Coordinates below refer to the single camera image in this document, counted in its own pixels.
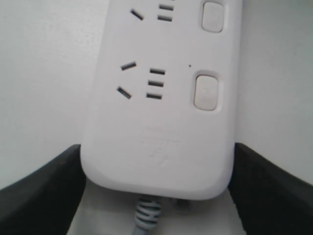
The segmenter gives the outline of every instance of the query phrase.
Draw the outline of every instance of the power strip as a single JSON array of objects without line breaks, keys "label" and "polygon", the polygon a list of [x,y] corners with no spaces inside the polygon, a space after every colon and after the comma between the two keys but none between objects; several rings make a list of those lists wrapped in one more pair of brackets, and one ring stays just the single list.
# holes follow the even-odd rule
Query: power strip
[{"label": "power strip", "polygon": [[111,0],[81,149],[106,188],[202,200],[227,187],[242,0]]}]

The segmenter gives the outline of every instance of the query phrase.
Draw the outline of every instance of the gray cable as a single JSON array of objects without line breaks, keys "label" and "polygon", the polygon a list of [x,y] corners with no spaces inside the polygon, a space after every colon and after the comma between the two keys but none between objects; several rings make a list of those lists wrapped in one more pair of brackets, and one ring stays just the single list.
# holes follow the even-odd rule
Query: gray cable
[{"label": "gray cable", "polygon": [[161,214],[161,203],[157,197],[145,196],[138,200],[132,235],[147,235],[149,230],[157,226]]}]

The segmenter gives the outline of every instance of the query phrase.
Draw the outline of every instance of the white button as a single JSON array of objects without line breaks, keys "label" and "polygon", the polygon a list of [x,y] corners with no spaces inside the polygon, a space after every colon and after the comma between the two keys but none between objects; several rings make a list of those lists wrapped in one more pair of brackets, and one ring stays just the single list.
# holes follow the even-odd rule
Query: white button
[{"label": "white button", "polygon": [[224,24],[224,7],[215,2],[206,2],[203,7],[202,27],[210,32],[219,33]]},{"label": "white button", "polygon": [[211,76],[201,75],[196,80],[195,106],[202,110],[214,110],[218,100],[218,81]]}]

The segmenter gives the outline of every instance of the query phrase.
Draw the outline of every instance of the electrical outlet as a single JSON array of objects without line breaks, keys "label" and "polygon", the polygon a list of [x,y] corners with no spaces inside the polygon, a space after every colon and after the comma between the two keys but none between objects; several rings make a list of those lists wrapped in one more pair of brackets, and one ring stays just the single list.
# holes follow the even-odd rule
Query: electrical outlet
[{"label": "electrical outlet", "polygon": [[81,149],[95,183],[183,199],[232,173],[241,0],[112,0]]}]

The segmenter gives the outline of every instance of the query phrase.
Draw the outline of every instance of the white wall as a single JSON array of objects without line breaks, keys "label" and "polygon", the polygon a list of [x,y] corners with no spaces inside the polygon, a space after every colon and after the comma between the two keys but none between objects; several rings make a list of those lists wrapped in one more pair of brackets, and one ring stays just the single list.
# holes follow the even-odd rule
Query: white wall
[{"label": "white wall", "polygon": [[[0,188],[80,142],[107,5],[0,0]],[[310,0],[244,0],[236,137],[311,184],[312,12]],[[134,201],[88,183],[71,235],[126,234]],[[193,229],[243,234],[227,192],[185,216],[165,202],[155,234]]]}]

